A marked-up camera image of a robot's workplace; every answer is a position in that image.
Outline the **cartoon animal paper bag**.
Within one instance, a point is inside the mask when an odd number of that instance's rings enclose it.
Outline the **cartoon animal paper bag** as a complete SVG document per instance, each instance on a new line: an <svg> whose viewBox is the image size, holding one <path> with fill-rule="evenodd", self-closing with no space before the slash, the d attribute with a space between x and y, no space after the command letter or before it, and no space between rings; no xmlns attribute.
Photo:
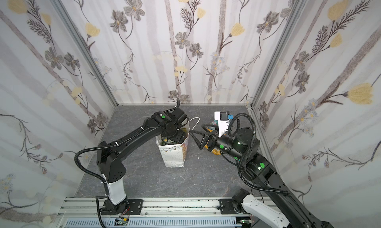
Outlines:
<svg viewBox="0 0 381 228"><path fill-rule="evenodd" d="M182 168L185 163L187 148L188 148L188 135L190 129L194 129L195 126L199 123L200 118L194 117L190 119L191 123L194 123L193 126L190 126L190 123L187 123L182 130L186 131L187 138L181 144L171 143L170 145L161 146L160 145L160 135L156 137L156 145L159 148L161 157L164 161L166 168Z"/></svg>

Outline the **yellow chips snack bag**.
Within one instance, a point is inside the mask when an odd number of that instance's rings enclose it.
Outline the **yellow chips snack bag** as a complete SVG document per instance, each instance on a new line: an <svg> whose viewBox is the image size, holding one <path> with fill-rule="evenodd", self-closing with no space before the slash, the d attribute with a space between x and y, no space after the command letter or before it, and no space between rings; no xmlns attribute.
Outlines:
<svg viewBox="0 0 381 228"><path fill-rule="evenodd" d="M211 134L211 138L209 139L209 141L207 142L207 144L205 145L205 148L209 151L209 152L212 152L214 155L221 155L221 151L220 149L218 149L216 146L217 146L217 139L218 139L218 136L219 136L219 131L217 128L215 127L210 127L210 126L207 126L206 127L206 131L209 132Z"/></svg>

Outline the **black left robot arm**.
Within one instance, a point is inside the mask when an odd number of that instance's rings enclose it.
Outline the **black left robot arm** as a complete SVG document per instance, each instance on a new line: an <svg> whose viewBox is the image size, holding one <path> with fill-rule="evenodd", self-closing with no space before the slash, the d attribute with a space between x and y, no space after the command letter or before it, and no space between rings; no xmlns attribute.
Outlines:
<svg viewBox="0 0 381 228"><path fill-rule="evenodd" d="M127 169L123 165L134 150L149 140L163 136L175 145L182 145L187 138L183 128L186 126L188 116L180 108L180 99L177 105L165 111L155 112L147 117L143 124L128 135L114 142L102 142L98 147L85 148L74 156L76 166L99 180L104 186L105 195L96 196L97 214L100 215L124 215L131 208L125 193L123 177ZM97 166L100 175L86 169L80 162L79 157L87 152L97 152Z"/></svg>

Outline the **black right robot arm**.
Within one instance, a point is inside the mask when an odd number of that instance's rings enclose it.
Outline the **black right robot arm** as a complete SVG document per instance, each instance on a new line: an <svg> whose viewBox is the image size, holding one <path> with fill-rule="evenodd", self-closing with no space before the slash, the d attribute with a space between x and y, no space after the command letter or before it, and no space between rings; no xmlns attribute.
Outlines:
<svg viewBox="0 0 381 228"><path fill-rule="evenodd" d="M257 139L257 127L253 118L246 113L236 116L223 112L228 127L219 133L222 123L209 131L191 130L190 136L197 147L208 151L219 149L221 155L234 158L240 179L251 189L264 192L277 206L277 210L257 200L244 189L232 197L236 213L248 213L272 228L331 228L332 224L313 215L291 192L276 168L258 152L261 142Z"/></svg>

